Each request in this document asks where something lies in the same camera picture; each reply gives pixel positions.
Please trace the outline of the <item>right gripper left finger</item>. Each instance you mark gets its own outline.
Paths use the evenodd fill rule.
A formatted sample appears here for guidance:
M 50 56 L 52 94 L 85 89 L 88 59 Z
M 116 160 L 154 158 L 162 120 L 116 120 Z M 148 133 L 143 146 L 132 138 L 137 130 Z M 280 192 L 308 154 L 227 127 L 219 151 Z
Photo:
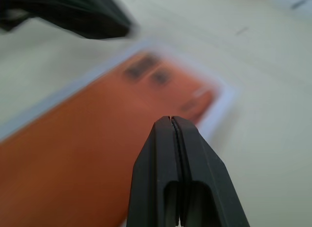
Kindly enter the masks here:
M 135 161 L 126 227 L 176 227 L 179 181 L 176 131 L 165 116 L 153 124 Z

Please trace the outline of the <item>orange smartphone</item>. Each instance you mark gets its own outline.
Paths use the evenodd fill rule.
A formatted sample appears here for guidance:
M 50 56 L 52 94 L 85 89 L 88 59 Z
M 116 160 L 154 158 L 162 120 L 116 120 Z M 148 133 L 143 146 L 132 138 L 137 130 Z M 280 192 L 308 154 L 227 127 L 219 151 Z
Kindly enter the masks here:
M 118 227 L 155 121 L 198 123 L 219 85 L 137 52 L 0 143 L 0 227 Z

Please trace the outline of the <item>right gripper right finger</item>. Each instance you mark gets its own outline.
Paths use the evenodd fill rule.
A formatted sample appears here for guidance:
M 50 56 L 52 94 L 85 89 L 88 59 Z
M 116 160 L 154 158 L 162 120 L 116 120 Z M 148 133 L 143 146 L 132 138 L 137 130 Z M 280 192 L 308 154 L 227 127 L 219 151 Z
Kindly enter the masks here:
M 174 116 L 183 177 L 183 227 L 250 227 L 227 168 L 190 121 Z

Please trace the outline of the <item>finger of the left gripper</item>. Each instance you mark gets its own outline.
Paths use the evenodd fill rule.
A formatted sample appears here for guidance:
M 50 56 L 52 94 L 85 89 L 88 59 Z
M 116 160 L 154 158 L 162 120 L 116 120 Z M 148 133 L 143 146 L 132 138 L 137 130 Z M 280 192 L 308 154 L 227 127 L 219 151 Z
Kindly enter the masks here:
M 0 0 L 0 29 L 40 18 L 87 39 L 126 37 L 134 24 L 114 0 Z

